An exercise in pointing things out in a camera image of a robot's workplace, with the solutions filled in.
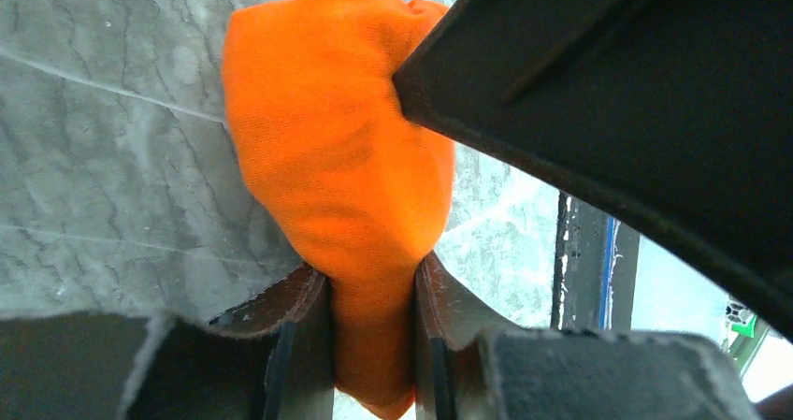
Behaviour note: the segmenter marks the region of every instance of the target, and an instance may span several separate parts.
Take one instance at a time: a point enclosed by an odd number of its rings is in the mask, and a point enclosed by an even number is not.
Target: folded cloth
[[[453,142],[402,117],[391,78],[445,11],[284,0],[235,12],[223,49],[242,177],[330,278],[337,387],[384,419],[413,403],[414,273],[454,176]]]

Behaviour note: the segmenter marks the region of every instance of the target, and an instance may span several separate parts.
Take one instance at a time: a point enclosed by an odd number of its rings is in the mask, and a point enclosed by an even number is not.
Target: blue strip
[[[605,253],[603,254],[603,274],[600,285],[600,312],[598,314],[598,327],[607,329],[611,327],[612,306],[612,273],[614,252],[616,248],[617,221],[609,217],[606,225],[606,243],[604,244]]]

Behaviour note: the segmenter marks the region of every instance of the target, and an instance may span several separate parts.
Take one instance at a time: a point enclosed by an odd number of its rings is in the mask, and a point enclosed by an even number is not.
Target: orange cloth
[[[391,78],[446,7],[285,0],[232,15],[223,86],[242,177],[332,282],[337,387],[413,403],[413,276],[451,206],[454,145],[402,117]]]

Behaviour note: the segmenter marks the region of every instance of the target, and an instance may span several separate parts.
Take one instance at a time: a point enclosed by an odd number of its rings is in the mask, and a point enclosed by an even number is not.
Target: orange fabric
[[[232,15],[223,50],[243,179],[331,279],[337,387],[386,419],[413,403],[413,275],[454,174],[452,141],[402,117],[391,78],[445,10],[268,3]]]

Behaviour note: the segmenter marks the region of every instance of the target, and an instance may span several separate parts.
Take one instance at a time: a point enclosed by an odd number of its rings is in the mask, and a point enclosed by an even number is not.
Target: marble surface
[[[207,318],[297,264],[223,126],[228,17],[265,1],[0,0],[0,310]],[[558,192],[467,148],[457,160],[441,258],[545,325]]]

